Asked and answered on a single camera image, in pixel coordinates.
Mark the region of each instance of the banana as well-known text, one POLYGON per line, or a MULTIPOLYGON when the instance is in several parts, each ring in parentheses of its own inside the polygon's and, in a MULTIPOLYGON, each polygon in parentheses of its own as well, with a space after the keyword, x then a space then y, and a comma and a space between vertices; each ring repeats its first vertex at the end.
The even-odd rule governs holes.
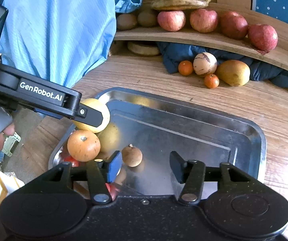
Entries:
POLYGON ((159 11, 205 8, 211 0, 155 0, 151 8, 159 11))

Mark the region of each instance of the orange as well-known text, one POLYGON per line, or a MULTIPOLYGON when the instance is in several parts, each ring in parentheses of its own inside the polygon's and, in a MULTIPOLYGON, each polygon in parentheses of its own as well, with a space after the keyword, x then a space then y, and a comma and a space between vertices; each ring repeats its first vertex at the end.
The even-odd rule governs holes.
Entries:
POLYGON ((193 72, 193 64, 190 61, 182 61, 179 64, 179 72, 183 76, 188 76, 193 72))
POLYGON ((207 74, 204 78, 204 84, 210 89, 214 89, 220 84, 219 78, 215 74, 207 74))

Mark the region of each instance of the circular black disc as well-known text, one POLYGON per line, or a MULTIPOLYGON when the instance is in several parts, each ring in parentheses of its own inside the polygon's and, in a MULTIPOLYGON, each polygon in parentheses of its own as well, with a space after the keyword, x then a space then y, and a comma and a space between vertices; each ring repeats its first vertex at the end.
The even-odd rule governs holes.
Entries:
POLYGON ((74 227, 86 210, 85 200, 77 193, 13 193, 0 205, 0 219, 14 234, 48 237, 74 227))
POLYGON ((204 211, 219 229, 244 239, 275 237, 288 223, 288 202, 277 193, 215 192, 208 197, 204 211))

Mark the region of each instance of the red apple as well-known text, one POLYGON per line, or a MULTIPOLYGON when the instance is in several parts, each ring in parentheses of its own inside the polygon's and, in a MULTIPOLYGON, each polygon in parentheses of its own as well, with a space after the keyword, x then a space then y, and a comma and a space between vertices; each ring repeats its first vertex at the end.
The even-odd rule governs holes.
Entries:
POLYGON ((164 30, 176 32, 184 27, 186 19, 183 11, 165 11, 158 14, 157 22, 164 30))
POLYGON ((237 12, 225 12, 220 18, 222 33, 233 39, 243 39, 248 33, 249 25, 245 18, 237 12))
POLYGON ((248 37, 255 47, 263 51, 271 51, 278 44, 278 34, 276 30, 267 24, 251 25, 248 37))
POLYGON ((196 9, 190 16, 192 28, 201 33, 214 31, 218 22, 217 12, 213 10, 196 9))

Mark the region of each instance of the lemon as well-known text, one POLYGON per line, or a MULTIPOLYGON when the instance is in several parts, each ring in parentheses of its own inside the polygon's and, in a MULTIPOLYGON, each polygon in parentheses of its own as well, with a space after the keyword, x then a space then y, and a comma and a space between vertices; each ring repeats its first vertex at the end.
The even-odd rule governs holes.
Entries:
POLYGON ((96 128, 96 127, 93 127, 93 126, 90 126, 90 125, 87 125, 87 124, 84 124, 84 123, 81 123, 81 122, 74 120, 73 122, 76 125, 76 127, 78 129, 82 129, 82 130, 90 130, 93 133, 98 133, 98 132, 102 131, 103 129, 105 129, 106 126, 108 125, 110 117, 111 117, 107 106, 97 99, 86 99, 86 100, 82 100, 80 103, 82 103, 88 107, 91 107, 95 110, 100 111, 103 115, 103 122, 100 126, 98 126, 96 128))

